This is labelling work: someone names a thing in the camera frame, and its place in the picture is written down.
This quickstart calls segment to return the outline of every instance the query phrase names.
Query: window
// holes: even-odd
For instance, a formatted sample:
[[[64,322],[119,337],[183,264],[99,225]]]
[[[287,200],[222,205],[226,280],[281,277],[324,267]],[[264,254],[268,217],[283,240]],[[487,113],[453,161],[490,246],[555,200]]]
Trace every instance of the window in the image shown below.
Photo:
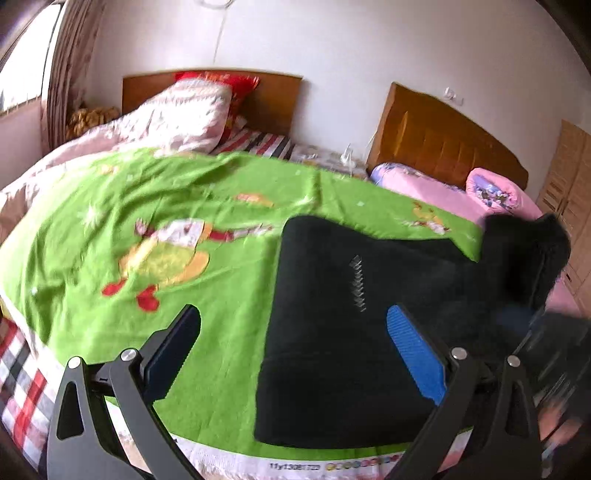
[[[18,40],[0,72],[0,115],[41,95],[49,45],[62,4],[44,8]]]

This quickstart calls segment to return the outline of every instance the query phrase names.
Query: wooden cabinet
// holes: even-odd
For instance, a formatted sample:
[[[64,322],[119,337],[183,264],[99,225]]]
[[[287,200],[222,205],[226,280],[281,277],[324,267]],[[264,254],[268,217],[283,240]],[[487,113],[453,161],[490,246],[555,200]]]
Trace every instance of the wooden cabinet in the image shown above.
[[[570,236],[566,286],[591,315],[591,135],[566,121],[537,205],[556,214]]]

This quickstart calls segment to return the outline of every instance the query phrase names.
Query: green bedspread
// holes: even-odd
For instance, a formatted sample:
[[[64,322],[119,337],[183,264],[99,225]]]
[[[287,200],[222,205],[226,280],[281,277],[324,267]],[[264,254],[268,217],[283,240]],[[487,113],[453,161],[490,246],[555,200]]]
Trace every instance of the green bedspread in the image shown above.
[[[185,304],[197,306],[201,335],[155,406],[176,435],[280,459],[396,451],[299,450],[253,438],[281,230],[301,214],[377,238],[446,236],[472,259],[479,249],[476,225],[357,179],[242,153],[138,150],[80,166],[37,197],[0,249],[0,282],[62,365],[140,347]]]

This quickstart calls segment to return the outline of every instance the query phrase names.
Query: ceiling light cord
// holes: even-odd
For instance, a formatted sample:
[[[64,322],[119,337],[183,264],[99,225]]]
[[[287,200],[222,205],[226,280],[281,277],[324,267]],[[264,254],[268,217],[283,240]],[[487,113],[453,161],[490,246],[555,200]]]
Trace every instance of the ceiling light cord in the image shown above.
[[[213,4],[210,4],[210,3],[206,2],[205,0],[194,0],[194,1],[200,7],[210,8],[211,10],[227,10],[228,8],[230,8],[232,6],[232,4],[236,0],[228,0],[223,5],[213,5]]]
[[[215,66],[216,61],[217,61],[217,51],[220,48],[220,43],[222,41],[223,28],[226,26],[226,17],[227,16],[228,16],[228,10],[226,9],[226,10],[224,10],[224,13],[223,13],[222,24],[220,25],[220,31],[217,34],[216,50],[213,53],[213,61],[212,61],[212,65],[214,65],[214,66]]]

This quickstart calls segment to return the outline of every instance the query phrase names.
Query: white pillow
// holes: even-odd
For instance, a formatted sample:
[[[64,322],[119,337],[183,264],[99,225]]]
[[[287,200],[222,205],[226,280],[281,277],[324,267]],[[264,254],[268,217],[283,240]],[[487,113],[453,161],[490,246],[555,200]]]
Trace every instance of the white pillow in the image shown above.
[[[222,136],[231,99],[228,85],[181,80],[104,127],[124,148],[210,153]]]

